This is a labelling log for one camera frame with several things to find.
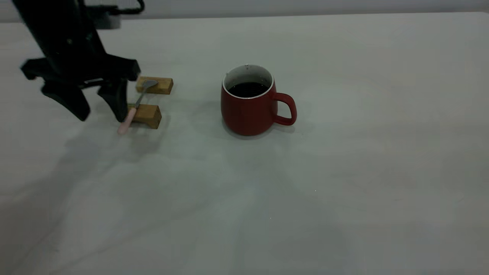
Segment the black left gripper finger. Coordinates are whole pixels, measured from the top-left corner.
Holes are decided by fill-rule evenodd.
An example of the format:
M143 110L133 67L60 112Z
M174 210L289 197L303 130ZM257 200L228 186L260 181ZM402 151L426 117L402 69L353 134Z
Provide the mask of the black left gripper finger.
M128 114L126 78L112 79L100 86L98 95L109 105L118 122L124 122Z
M85 121L89 116L90 107L87 99L76 85L45 81L41 92L64 106L79 120Z

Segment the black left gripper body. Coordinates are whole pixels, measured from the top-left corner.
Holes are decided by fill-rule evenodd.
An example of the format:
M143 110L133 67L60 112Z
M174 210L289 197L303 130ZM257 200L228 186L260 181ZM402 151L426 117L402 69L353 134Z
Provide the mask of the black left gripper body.
M137 61L108 54L97 30L117 28L121 15L139 14L140 7L87 6L83 0L14 0L13 4L44 54L21 66L27 79L89 84L138 78Z

